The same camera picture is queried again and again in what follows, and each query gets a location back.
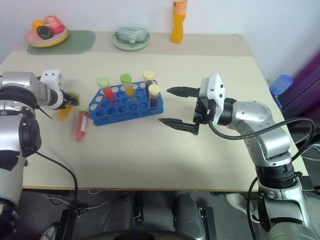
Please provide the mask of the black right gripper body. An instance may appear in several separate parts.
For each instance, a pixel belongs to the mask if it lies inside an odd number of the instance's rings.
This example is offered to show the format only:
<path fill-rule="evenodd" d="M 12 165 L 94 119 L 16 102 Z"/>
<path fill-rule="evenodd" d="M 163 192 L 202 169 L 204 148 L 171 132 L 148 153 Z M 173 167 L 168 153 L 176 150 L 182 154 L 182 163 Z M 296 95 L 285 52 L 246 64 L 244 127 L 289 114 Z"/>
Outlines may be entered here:
<path fill-rule="evenodd" d="M 202 99 L 199 97 L 200 88 L 196 89 L 197 101 L 193 114 L 193 122 L 195 124 L 207 125 L 214 120 L 216 113 L 216 102 L 213 99 Z"/>

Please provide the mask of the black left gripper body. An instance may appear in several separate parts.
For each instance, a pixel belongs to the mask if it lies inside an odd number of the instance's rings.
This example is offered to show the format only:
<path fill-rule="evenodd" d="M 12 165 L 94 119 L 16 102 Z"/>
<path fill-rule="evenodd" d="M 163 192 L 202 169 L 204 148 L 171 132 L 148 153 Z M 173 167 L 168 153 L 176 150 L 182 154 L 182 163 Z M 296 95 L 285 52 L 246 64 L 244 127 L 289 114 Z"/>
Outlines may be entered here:
<path fill-rule="evenodd" d="M 61 109 L 65 109 L 67 107 L 67 105 L 69 104 L 69 93 L 68 92 L 64 92 L 63 90 L 62 92 L 62 103 L 60 105 Z"/>

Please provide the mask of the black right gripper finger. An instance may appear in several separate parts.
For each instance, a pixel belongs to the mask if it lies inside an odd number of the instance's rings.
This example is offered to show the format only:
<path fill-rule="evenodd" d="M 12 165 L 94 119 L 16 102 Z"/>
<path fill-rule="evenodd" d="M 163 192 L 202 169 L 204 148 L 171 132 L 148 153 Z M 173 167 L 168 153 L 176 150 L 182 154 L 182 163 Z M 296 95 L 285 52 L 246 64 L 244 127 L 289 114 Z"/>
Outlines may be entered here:
<path fill-rule="evenodd" d="M 200 88 L 176 86 L 176 87 L 168 88 L 166 90 L 166 92 L 173 94 L 175 96 L 178 96 L 178 97 L 183 97 L 183 98 L 188 98 L 188 97 L 198 98 Z"/>
<path fill-rule="evenodd" d="M 166 126 L 169 126 L 170 128 L 173 128 L 175 130 L 188 132 L 196 136 L 199 133 L 199 123 L 186 123 L 181 119 L 176 118 L 159 118 L 158 120 Z"/>

